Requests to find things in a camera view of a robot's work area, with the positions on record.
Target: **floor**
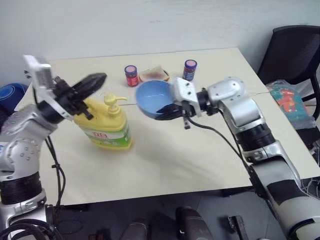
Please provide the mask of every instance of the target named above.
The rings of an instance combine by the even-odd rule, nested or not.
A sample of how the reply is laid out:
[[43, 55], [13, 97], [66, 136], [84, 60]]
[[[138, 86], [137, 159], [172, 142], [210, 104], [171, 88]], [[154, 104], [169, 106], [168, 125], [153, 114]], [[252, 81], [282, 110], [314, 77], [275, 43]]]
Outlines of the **floor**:
[[222, 197], [219, 190], [69, 206], [61, 211], [60, 219], [64, 221], [58, 228], [66, 233], [83, 225], [79, 232], [64, 235], [65, 240], [88, 239], [88, 235], [99, 229], [108, 229], [111, 239], [118, 240], [130, 221], [145, 217], [152, 225], [152, 240], [176, 240], [175, 210], [181, 206], [196, 209], [214, 239], [238, 240], [236, 233], [230, 233], [225, 221], [227, 216], [240, 215], [250, 240], [285, 240], [267, 204], [254, 192]]

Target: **blue bowl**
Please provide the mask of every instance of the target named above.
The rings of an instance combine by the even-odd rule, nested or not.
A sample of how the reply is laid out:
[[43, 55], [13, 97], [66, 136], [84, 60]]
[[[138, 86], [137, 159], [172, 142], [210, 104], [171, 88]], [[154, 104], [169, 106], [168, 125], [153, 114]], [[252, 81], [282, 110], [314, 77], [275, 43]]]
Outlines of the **blue bowl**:
[[141, 84], [135, 92], [136, 103], [144, 115], [155, 119], [158, 110], [172, 104], [169, 84], [162, 80], [151, 80]]

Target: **plastic bag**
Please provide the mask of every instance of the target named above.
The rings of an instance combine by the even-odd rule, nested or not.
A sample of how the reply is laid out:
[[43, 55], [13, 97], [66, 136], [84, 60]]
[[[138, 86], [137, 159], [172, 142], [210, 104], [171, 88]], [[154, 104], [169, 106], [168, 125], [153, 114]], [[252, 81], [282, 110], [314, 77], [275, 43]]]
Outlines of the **plastic bag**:
[[312, 129], [316, 127], [314, 117], [308, 114], [301, 96], [293, 85], [285, 80], [276, 80], [267, 84], [266, 87], [294, 129]]

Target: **white wall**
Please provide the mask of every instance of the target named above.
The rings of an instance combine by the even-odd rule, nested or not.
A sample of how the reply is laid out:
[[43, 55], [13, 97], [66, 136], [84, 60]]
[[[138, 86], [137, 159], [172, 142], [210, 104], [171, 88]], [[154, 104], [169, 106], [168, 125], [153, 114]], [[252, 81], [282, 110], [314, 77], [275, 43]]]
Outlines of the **white wall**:
[[258, 70], [272, 29], [298, 24], [320, 25], [319, 0], [0, 0], [0, 85], [24, 81], [22, 54], [239, 47]]

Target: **blue object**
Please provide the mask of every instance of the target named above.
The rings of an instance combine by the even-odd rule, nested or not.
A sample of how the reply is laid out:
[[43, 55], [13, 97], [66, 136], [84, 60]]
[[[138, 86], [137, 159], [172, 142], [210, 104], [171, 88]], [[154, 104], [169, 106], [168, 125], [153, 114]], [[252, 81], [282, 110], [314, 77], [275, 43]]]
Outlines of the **blue object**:
[[23, 98], [28, 87], [20, 83], [11, 83], [0, 88], [0, 106], [2, 110], [12, 114]]
[[138, 107], [149, 118], [155, 119], [164, 106], [172, 104], [169, 83], [162, 80], [151, 80], [141, 84], [135, 92]]

